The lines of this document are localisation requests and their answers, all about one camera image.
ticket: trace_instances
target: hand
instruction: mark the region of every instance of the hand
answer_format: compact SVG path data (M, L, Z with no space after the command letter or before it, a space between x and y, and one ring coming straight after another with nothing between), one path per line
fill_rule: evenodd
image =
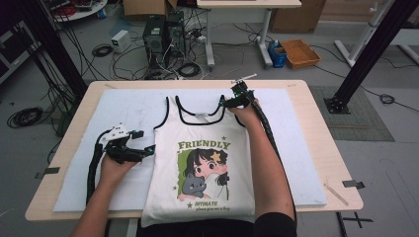
M136 164L137 162L124 162L120 164L106 154L102 160L99 185L107 186L108 188L116 188L123 180L126 173Z
M253 109L251 104L247 105L247 107L243 109L238 109L238 108L227 108L227 109L231 111L232 113L234 113L235 115L237 115L237 117L246 127L250 127L255 124L260 124L260 120L258 116L256 115L256 112Z

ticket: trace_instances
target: rug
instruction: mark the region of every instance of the rug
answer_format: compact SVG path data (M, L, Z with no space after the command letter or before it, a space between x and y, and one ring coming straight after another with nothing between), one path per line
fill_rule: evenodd
M377 111L359 88L348 104L348 115L330 114L323 99L330 99L338 87L309 87L311 94L335 140L394 141Z

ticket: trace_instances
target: white sheet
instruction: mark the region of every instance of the white sheet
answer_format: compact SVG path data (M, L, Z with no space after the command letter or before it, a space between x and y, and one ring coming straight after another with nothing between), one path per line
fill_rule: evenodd
M190 111L210 113L210 99L230 89L110 89L104 91L68 168L54 211L85 208L86 180L93 147L103 131L122 122L128 130L144 130L144 137L130 140L128 147L142 149L154 144L153 127L165 116L165 97L182 97ZM255 96L267 116L284 163L295 205L324 205L326 197L318 180L292 102L285 89L255 89ZM110 210L143 210L151 182L154 157L135 166L114 194Z

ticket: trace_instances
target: tank top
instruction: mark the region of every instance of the tank top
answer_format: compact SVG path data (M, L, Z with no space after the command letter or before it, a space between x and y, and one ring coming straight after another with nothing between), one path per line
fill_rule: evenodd
M245 127L214 102L192 113L166 98L154 128L155 163L141 226L211 218L254 221L250 149Z

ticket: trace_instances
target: table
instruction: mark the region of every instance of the table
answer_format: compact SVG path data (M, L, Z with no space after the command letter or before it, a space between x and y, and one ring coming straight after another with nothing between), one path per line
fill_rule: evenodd
M57 22L69 22L69 21L82 19L82 18L88 17L90 15L93 15L93 14L99 12L101 9L103 9L106 6L107 3L108 3L108 0L101 0L100 2L93 1L91 11L77 11L72 16L68 16L68 17L54 16L54 19Z
M255 88L287 89L298 117L300 128L317 170L327 198L327 204L318 207L298 207L297 212L344 211L363 207L363 201L355 187L345 188L342 181L352 180L336 144L317 108L306 83L302 80L249 80L246 84ZM30 221L78 219L81 212L54 212L53 207L65 178L65 172L76 152L83 133L92 114L96 110L101 95L107 89L194 89L230 88L228 80L208 81L101 81L93 82L83 98L70 127L67 129L60 146L50 164L59 167L57 174L47 174L26 212ZM110 218L139 218L141 211L110 211Z
M265 62L265 67L272 67L272 60L269 56L268 49L265 45L266 33L269 27L269 21L271 19L271 13L273 8L295 8L300 7L301 3L299 0L247 0L247 1L221 1L221 0L198 0L197 4L200 8L209 9L207 11L207 40L206 40L206 53L207 53L207 65L209 69L212 69L215 66L212 53L212 45L210 41L210 24L213 23L212 15L219 13L217 19L223 19L223 16L226 16L225 22L228 23L237 23L237 19L243 20L243 23L252 23L252 16L257 15L258 13L254 10L265 9L265 14L263 17L259 18L258 22L262 22L263 19L263 30L261 35L257 37L258 47L262 53L262 57Z

